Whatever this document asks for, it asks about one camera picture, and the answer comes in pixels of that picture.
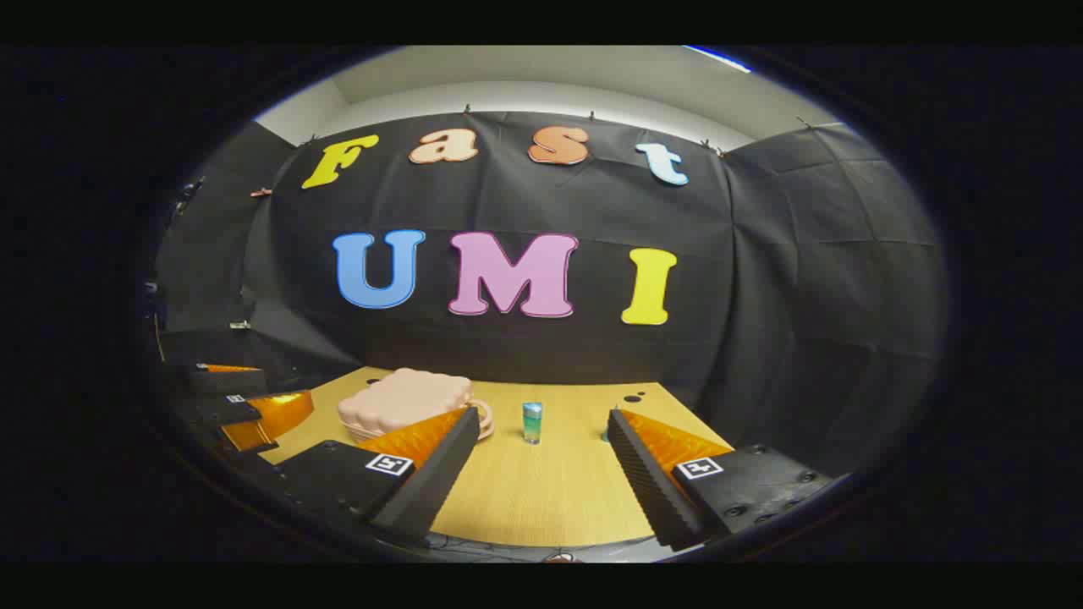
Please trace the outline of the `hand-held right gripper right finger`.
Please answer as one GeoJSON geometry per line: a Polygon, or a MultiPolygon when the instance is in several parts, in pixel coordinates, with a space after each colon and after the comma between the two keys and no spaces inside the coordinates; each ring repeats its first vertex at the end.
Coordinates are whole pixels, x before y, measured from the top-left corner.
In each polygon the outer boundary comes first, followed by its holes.
{"type": "Polygon", "coordinates": [[[627,409],[611,409],[608,443],[655,539],[689,550],[788,515],[837,482],[777,448],[729,448],[627,409]]]}

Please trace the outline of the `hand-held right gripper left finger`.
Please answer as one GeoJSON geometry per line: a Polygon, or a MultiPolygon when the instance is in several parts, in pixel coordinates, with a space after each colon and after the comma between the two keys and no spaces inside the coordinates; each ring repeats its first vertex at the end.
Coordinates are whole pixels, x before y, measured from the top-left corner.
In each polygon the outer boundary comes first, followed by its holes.
{"type": "Polygon", "coordinates": [[[322,441],[276,470],[288,498],[332,528],[419,543],[480,432],[480,410],[464,406],[358,444],[322,441]]]}

